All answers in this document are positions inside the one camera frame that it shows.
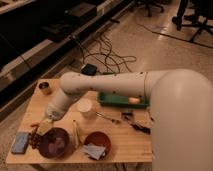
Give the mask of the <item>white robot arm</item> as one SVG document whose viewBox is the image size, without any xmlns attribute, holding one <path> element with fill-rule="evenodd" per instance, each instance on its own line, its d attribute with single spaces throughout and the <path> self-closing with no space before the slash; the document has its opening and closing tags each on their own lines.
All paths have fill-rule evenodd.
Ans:
<svg viewBox="0 0 213 171">
<path fill-rule="evenodd" d="M 88 76 L 67 72 L 45 109 L 58 121 L 88 91 L 149 101 L 153 171 L 213 171 L 213 83 L 188 69 Z"/>
</svg>

